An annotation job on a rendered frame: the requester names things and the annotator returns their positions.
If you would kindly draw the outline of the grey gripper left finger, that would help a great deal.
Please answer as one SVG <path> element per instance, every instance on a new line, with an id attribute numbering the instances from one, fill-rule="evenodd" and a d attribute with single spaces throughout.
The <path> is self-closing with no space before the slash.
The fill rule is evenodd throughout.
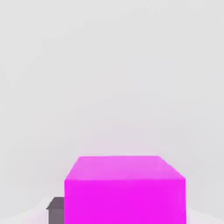
<path id="1" fill-rule="evenodd" d="M 12 224 L 64 224 L 64 197 L 56 196 L 46 202 L 19 215 Z"/>

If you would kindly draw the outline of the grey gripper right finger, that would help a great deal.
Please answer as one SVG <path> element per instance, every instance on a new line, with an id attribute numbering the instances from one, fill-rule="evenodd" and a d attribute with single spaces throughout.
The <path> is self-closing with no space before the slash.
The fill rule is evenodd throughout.
<path id="1" fill-rule="evenodd" d="M 208 201 L 187 200 L 187 224 L 222 224 L 222 207 Z"/>

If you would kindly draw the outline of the small magenta cube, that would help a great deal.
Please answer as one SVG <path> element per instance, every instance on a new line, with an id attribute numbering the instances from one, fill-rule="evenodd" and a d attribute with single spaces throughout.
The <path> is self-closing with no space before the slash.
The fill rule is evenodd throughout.
<path id="1" fill-rule="evenodd" d="M 186 224 L 186 179 L 159 156 L 79 157 L 64 224 Z"/>

